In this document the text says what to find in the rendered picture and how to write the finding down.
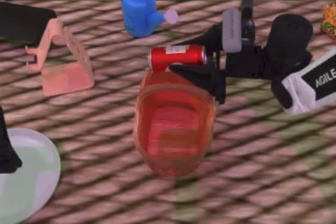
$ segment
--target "gray gripper part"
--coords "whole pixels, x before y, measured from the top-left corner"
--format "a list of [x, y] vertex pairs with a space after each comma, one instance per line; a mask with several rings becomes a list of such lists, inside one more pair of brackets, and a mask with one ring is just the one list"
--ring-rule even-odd
[[241, 51], [242, 21], [237, 8], [230, 8], [223, 12], [222, 46], [228, 53]]

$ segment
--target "red can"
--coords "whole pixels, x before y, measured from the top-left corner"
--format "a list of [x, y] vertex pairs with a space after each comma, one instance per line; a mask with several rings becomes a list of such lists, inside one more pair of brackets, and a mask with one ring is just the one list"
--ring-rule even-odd
[[206, 63], [205, 47], [199, 45], [154, 47], [148, 54], [148, 64], [153, 72], [165, 71], [173, 63], [203, 65]]

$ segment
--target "white plate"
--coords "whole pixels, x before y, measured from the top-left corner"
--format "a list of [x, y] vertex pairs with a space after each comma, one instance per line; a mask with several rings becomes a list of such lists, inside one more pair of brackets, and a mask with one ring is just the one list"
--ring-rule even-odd
[[59, 153], [46, 136], [29, 129], [8, 129], [22, 160], [13, 174], [0, 174], [0, 223], [17, 224], [40, 210], [53, 195], [60, 177]]

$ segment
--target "orange plastic bin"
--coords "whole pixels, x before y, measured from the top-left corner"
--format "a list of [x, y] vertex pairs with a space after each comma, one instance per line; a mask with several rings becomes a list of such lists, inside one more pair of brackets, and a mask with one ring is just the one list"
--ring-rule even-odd
[[135, 109], [135, 145], [155, 173], [185, 176], [206, 154], [214, 119], [206, 91], [172, 72], [147, 71]]

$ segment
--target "blue watering can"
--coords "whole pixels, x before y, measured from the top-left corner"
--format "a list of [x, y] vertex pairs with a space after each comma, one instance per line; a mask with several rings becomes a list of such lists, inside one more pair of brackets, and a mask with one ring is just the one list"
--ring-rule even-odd
[[120, 1], [125, 28], [134, 37], [146, 37], [161, 23], [174, 24], [178, 20], [177, 12], [173, 9], [165, 13], [157, 12], [155, 0]]

